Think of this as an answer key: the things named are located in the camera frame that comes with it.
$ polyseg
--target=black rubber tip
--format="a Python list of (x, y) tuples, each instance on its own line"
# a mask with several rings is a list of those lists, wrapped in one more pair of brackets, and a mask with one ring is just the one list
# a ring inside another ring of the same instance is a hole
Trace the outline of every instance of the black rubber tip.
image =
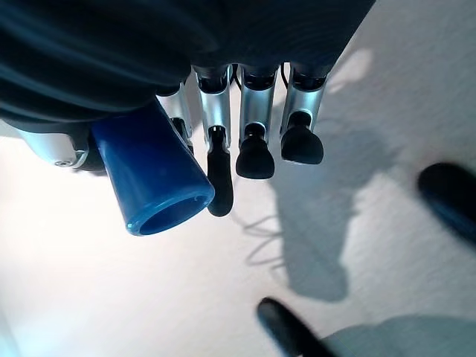
[(257, 306), (257, 315), (285, 356), (334, 356), (295, 314), (275, 299), (262, 299)]
[(239, 147), (237, 174), (254, 180), (264, 180), (274, 175), (274, 160), (266, 142), (257, 136), (244, 140)]
[(438, 163), (419, 174), (417, 185), (444, 223), (476, 243), (476, 176), (456, 164)]
[(223, 148), (225, 129), (210, 128), (211, 151), (207, 156), (207, 176), (215, 189), (215, 197), (208, 205), (211, 214), (227, 215), (233, 207), (233, 185), (231, 183), (230, 153)]
[(324, 156), (321, 139), (307, 126), (293, 126), (281, 139), (281, 157), (301, 164), (320, 164)]

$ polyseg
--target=silver joint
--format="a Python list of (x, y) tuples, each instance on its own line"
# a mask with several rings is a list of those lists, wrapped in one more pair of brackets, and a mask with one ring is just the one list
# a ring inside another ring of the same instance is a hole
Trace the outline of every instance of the silver joint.
[(295, 69), (291, 65), (291, 73), (289, 75), (288, 92), (286, 94), (286, 102), (284, 105), (283, 119), (281, 121), (280, 135), (281, 137), (286, 133), (289, 126), (289, 117), (295, 112), (305, 112), (310, 118), (311, 122), (309, 130), (314, 131), (315, 124), (318, 121), (318, 112), (321, 105), (322, 95), (326, 87), (326, 82), (316, 90), (304, 91), (296, 88)]
[(172, 120), (178, 118), (183, 121), (186, 133), (184, 140), (192, 138), (192, 121), (190, 119), (190, 110), (188, 109), (187, 97), (185, 95), (185, 87), (180, 83), (180, 88), (175, 93), (162, 97), (157, 95), (158, 102), (164, 108), (167, 116)]
[[(225, 149), (229, 149), (231, 145), (231, 115), (230, 115), (230, 78), (231, 65), (226, 71), (226, 86), (223, 90), (214, 93), (207, 93), (199, 89), (200, 100), (202, 102), (202, 123), (205, 132), (205, 142), (210, 149), (210, 133), (209, 129), (214, 126), (222, 126), (225, 128)], [(197, 83), (199, 83), (199, 75), (196, 75)]]
[(84, 164), (88, 156), (87, 141), (74, 143), (69, 135), (59, 132), (37, 133), (17, 130), (33, 152), (49, 164), (76, 169)]
[(245, 70), (241, 70), (241, 109), (239, 111), (239, 142), (242, 143), (245, 137), (245, 129), (249, 124), (257, 123), (264, 128), (264, 141), (269, 140), (269, 125), (271, 111), (273, 107), (274, 87), (276, 84), (276, 73), (272, 86), (263, 90), (250, 89), (245, 84)]

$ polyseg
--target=blue plastic cup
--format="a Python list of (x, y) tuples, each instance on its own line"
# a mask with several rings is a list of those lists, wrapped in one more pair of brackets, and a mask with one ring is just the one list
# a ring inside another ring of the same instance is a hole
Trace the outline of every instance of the blue plastic cup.
[(212, 201), (212, 185), (158, 102), (100, 120), (92, 132), (131, 234), (165, 231)]

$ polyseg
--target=metal screw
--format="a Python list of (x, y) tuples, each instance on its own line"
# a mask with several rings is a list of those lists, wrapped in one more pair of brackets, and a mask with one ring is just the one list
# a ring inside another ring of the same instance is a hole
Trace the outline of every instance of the metal screw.
[(54, 164), (59, 167), (68, 167), (72, 165), (72, 162), (71, 161), (57, 161)]

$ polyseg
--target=white floor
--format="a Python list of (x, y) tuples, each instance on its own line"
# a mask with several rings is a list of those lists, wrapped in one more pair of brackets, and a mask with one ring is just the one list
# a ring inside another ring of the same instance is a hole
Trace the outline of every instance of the white floor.
[(125, 232), (107, 178), (48, 166), (2, 124), (0, 356), (278, 356), (254, 312), (269, 295), (339, 356), (473, 356), (476, 250), (414, 183), (435, 161), (476, 170), (475, 18), (474, 0), (378, 1), (324, 97), (323, 164), (279, 159), (280, 82), (275, 177), (234, 175), (229, 216), (152, 237)]

